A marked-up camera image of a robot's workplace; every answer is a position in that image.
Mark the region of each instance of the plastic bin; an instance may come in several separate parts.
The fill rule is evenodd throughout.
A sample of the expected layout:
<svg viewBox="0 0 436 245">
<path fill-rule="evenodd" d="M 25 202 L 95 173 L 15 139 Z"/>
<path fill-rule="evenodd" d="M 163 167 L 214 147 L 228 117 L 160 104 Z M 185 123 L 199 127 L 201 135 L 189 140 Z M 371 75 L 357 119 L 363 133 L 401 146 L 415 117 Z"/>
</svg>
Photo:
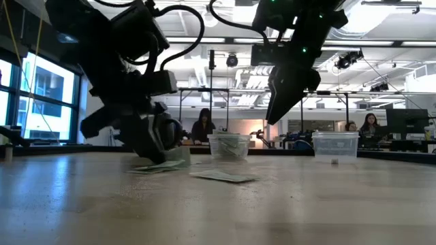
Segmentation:
<svg viewBox="0 0 436 245">
<path fill-rule="evenodd" d="M 251 135 L 233 133 L 207 135 L 214 159 L 242 160 L 248 155 Z"/>
<path fill-rule="evenodd" d="M 315 132 L 312 134 L 315 157 L 331 159 L 355 159 L 359 132 Z"/>
</svg>

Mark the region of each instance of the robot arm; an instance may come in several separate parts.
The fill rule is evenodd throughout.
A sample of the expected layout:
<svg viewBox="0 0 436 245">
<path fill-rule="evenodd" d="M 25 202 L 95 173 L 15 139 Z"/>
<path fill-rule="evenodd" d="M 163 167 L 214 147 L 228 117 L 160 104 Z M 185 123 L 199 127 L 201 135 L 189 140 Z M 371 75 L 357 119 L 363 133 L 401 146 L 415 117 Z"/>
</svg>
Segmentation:
<svg viewBox="0 0 436 245">
<path fill-rule="evenodd" d="M 152 97 L 177 92 L 176 79 L 164 65 L 193 50 L 204 34 L 204 21 L 194 9 L 173 5 L 162 11 L 153 0 L 135 0 L 123 6 L 96 1 L 111 7 L 128 7 L 112 20 L 94 9 L 86 0 L 47 0 L 46 9 L 59 41 L 69 43 L 67 62 L 76 63 L 88 77 L 104 106 L 81 123 L 86 138 L 95 137 L 104 127 L 120 130 L 117 136 L 140 157 L 155 163 L 165 161 L 164 151 L 175 147 L 182 136 L 180 122 L 171 118 L 164 103 Z M 200 20 L 200 34 L 188 49 L 166 59 L 155 71 L 157 56 L 170 45 L 155 17 L 172 10 L 189 11 Z M 146 53 L 147 61 L 135 61 Z M 131 70 L 147 63 L 144 74 Z"/>
<path fill-rule="evenodd" d="M 209 4 L 211 14 L 224 24 L 258 32 L 263 45 L 255 44 L 251 49 L 251 65 L 274 65 L 268 86 L 271 100 L 266 119 L 275 124 L 305 94 L 316 90 L 321 82 L 320 75 L 312 66 L 321 55 L 321 47 L 331 29 L 341 28 L 348 23 L 343 10 L 335 11 L 345 0 L 260 0 L 254 21 L 250 26 L 235 24 L 220 18 Z M 276 43 L 270 43 L 264 31 L 267 27 L 280 32 Z M 288 42 L 281 42 L 286 29 L 294 29 Z"/>
</svg>

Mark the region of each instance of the wooden table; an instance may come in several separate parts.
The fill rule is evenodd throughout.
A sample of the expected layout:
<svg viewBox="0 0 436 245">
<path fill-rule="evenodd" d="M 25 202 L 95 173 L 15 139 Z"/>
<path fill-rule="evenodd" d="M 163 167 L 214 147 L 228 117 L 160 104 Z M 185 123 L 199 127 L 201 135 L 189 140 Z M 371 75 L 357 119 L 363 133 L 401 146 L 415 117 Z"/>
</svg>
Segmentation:
<svg viewBox="0 0 436 245">
<path fill-rule="evenodd" d="M 436 169 L 248 156 L 143 176 L 134 154 L 0 163 L 0 244 L 434 244 Z M 229 184 L 189 172 L 253 174 Z"/>
</svg>

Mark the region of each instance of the yellow cable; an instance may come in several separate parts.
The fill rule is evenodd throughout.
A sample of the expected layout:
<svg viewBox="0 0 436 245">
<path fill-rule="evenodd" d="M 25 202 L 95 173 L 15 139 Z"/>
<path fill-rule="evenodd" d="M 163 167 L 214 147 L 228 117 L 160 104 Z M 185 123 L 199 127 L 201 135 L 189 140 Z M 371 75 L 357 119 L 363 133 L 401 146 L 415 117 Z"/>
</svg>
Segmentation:
<svg viewBox="0 0 436 245">
<path fill-rule="evenodd" d="M 52 136 L 56 139 L 57 143 L 60 145 L 61 143 L 59 141 L 59 138 L 55 135 L 55 133 L 53 133 L 53 130 L 51 129 L 50 125 L 48 124 L 47 120 L 44 118 L 44 115 L 42 114 L 41 107 L 37 103 L 35 97 L 33 96 L 32 88 L 31 88 L 31 86 L 29 86 L 29 81 L 28 81 L 28 79 L 26 77 L 26 74 L 22 70 L 22 62 L 21 62 L 21 59 L 20 59 L 20 55 L 18 54 L 18 46 L 17 46 L 16 40 L 15 40 L 14 31 L 12 30 L 12 23 L 11 23 L 11 20 L 10 20 L 10 17 L 9 17 L 9 11 L 7 10 L 6 0 L 3 0 L 2 4 L 3 4 L 4 8 L 5 8 L 6 20 L 7 20 L 7 24 L 9 26 L 9 30 L 10 30 L 10 33 L 11 33 L 12 42 L 14 43 L 15 53 L 16 53 L 16 56 L 18 58 L 18 62 L 20 63 L 20 69 L 21 69 L 22 74 L 25 77 L 26 84 L 29 87 L 29 97 L 33 99 L 33 102 L 36 105 L 36 108 L 38 109 L 38 111 L 41 114 L 42 120 L 46 123 L 46 125 L 47 125 L 48 129 L 50 130 Z M 44 4 L 45 4 L 45 2 L 42 1 L 41 16 L 40 16 L 40 28 L 38 30 L 38 36 L 37 36 L 37 42 L 36 42 L 36 50 L 35 50 L 35 62 L 34 62 L 33 73 L 32 73 L 32 85 L 33 85 L 33 74 L 36 73 L 35 68 L 36 68 L 37 54 L 38 54 L 39 49 L 40 49 L 40 39 L 41 39 L 41 30 L 42 30 L 42 14 L 44 13 L 44 9 L 45 9 Z M 27 125 L 27 115 L 29 114 L 29 108 L 30 108 L 30 103 L 27 106 L 26 125 Z"/>
</svg>

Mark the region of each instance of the woman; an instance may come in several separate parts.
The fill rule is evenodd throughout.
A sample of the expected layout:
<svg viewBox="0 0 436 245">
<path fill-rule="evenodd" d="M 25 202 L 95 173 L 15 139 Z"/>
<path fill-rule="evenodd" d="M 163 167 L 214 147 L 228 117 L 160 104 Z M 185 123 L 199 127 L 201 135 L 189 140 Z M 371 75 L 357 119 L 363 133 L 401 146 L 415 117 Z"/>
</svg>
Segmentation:
<svg viewBox="0 0 436 245">
<path fill-rule="evenodd" d="M 211 134 L 213 129 L 215 129 L 215 125 L 211 120 L 211 111 L 204 108 L 200 112 L 198 121 L 196 121 L 192 126 L 191 138 L 194 144 L 209 142 L 207 135 Z"/>
<path fill-rule="evenodd" d="M 350 121 L 345 125 L 345 130 L 348 132 L 357 132 L 357 125 L 355 122 Z"/>
<path fill-rule="evenodd" d="M 378 127 L 377 124 L 377 118 L 374 114 L 368 113 L 367 116 L 365 116 L 365 122 L 363 123 L 363 126 L 360 128 L 360 134 L 363 136 L 371 136 L 375 133 L 375 128 Z"/>
</svg>

